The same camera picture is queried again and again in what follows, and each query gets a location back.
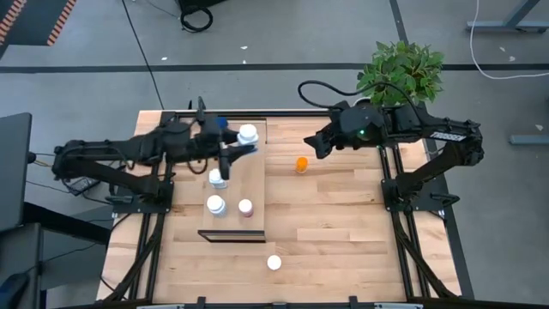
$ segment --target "potted plant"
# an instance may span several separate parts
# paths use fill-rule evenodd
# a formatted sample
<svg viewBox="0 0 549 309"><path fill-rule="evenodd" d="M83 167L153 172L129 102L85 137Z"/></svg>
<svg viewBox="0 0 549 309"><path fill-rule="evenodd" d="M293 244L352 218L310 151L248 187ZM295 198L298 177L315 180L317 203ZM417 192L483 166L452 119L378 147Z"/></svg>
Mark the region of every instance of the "potted plant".
<svg viewBox="0 0 549 309"><path fill-rule="evenodd" d="M390 82L404 90L416 105L425 100L433 102L443 91L439 85L444 58L441 52L430 51L429 45L406 45L402 41L391 45L376 44L371 64L358 75L357 90L374 82ZM386 85L365 90L362 95L370 97L374 106L407 104L403 94Z"/></svg>

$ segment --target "small bottle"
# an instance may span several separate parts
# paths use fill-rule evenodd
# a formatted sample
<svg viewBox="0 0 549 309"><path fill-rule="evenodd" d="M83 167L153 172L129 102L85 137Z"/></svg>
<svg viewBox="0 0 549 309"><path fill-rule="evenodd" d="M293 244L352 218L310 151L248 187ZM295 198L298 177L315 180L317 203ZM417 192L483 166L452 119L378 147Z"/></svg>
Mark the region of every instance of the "small bottle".
<svg viewBox="0 0 549 309"><path fill-rule="evenodd" d="M259 136L257 135L256 126L253 124L244 124L240 126L240 130L237 135L238 143L241 146L255 145Z"/></svg>
<svg viewBox="0 0 549 309"><path fill-rule="evenodd" d="M246 218L249 218L254 214L254 208L249 199L240 201L240 203L238 203L238 210L240 210L240 213Z"/></svg>
<svg viewBox="0 0 549 309"><path fill-rule="evenodd" d="M299 157L298 161L295 163L295 171L298 173L305 173L307 171L307 166L309 161L305 157Z"/></svg>
<svg viewBox="0 0 549 309"><path fill-rule="evenodd" d="M267 259L267 267L270 270L278 270L282 266L282 259L279 256L272 255Z"/></svg>
<svg viewBox="0 0 549 309"><path fill-rule="evenodd" d="M206 204L208 205L209 212L215 217L222 218L226 215L225 201L220 196L213 195L208 197Z"/></svg>
<svg viewBox="0 0 549 309"><path fill-rule="evenodd" d="M215 189L226 188L226 181L221 178L220 170L217 168L214 168L213 170L209 171L209 183Z"/></svg>

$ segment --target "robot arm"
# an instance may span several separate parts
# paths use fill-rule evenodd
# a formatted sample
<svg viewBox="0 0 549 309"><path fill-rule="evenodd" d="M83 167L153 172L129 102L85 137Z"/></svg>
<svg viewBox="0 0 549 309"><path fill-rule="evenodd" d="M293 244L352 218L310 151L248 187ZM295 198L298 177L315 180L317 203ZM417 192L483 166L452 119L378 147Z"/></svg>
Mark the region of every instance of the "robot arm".
<svg viewBox="0 0 549 309"><path fill-rule="evenodd" d="M317 158L328 156L332 148L390 147L421 138L446 141L443 152L412 173L396 176L397 196L409 198L423 184L455 166L474 166L484 157L479 124L436 118L418 106L374 108L350 107L346 101L330 110L331 122L304 139L316 150Z"/></svg>
<svg viewBox="0 0 549 309"><path fill-rule="evenodd" d="M192 138L191 124L167 122L148 134L134 136L127 141L69 141L55 148L56 158L51 170L56 179L89 177L152 198L163 198L170 192L169 184L159 181L158 175L138 177L99 164L98 161L132 161L132 164L152 166L164 159L168 164L175 164L216 158L221 177L229 179L231 164L240 156L253 152L255 147L226 146L237 141L238 132L221 128L215 115L204 115L199 109L195 121L201 131Z"/></svg>

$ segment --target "gray floor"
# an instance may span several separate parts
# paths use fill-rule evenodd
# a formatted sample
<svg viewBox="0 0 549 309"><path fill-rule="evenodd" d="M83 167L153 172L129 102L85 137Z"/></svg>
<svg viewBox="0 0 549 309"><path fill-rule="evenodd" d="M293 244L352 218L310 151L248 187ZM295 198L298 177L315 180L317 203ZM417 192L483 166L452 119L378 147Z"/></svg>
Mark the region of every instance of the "gray floor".
<svg viewBox="0 0 549 309"><path fill-rule="evenodd" d="M177 13L173 0L151 0ZM518 1L482 0L482 19L502 19ZM151 64L286 64L368 62L375 41L398 35L384 0L230 0L213 8L214 25L189 34L178 20L144 0L127 1L139 39ZM400 0L411 42L431 44L448 64L470 64L466 21L474 17L474 0ZM531 18L546 18L542 2ZM202 21L193 16L193 21ZM475 36L481 63L549 63L549 34ZM53 47L10 46L1 66L141 65L143 60L119 0L79 0ZM302 108L296 87L306 79L353 89L353 70L281 70L155 73L166 108L185 108L203 96L209 108ZM492 72L507 76L528 72ZM455 206L468 268L477 299L549 304L549 153L542 147L512 147L509 134L549 130L549 77L492 81L478 72L444 72L439 100L431 113L482 123L486 158L476 167L447 173L449 190L461 196ZM312 98L336 102L334 94L312 88ZM4 103L0 116L33 114L32 150L51 152L69 139L129 137L142 109L158 109L148 73L73 73L0 75ZM47 169L32 166L28 179L59 187ZM105 188L94 193L105 194ZM27 200L88 220L106 219L98 204L29 185ZM71 239L47 239L46 256L85 246ZM49 306L93 301L105 248L96 246L50 266L63 272L87 266L69 286L50 293Z"/></svg>

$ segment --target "wooden tabletop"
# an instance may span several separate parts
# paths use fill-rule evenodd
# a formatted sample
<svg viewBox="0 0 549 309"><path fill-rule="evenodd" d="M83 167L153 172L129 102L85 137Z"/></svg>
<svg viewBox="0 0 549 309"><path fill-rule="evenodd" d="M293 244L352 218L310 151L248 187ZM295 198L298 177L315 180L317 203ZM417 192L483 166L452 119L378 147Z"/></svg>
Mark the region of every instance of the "wooden tabletop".
<svg viewBox="0 0 549 309"><path fill-rule="evenodd" d="M152 130L160 114L140 112L136 134ZM200 237L196 230L202 224L207 175L194 175L185 165L177 165L154 303L196 303L198 296L206 296L208 303L347 302L350 295L362 302L405 300L395 235L383 206L377 150L334 150L317 160L303 138L326 125L327 118L265 121L267 243L211 244ZM294 171L299 156L309 160L305 174ZM422 142L402 144L401 156L407 171L426 162ZM394 177L392 157L389 162ZM135 169L135 173L149 172L145 167ZM132 215L112 233L103 277L113 286L135 259L141 220L142 215ZM425 212L415 213L415 221L426 262L447 288L459 294L443 222ZM266 265L273 254L282 259L277 271ZM408 261L418 294L415 267L411 258ZM147 272L146 266L141 296ZM109 293L101 284L98 299Z"/></svg>

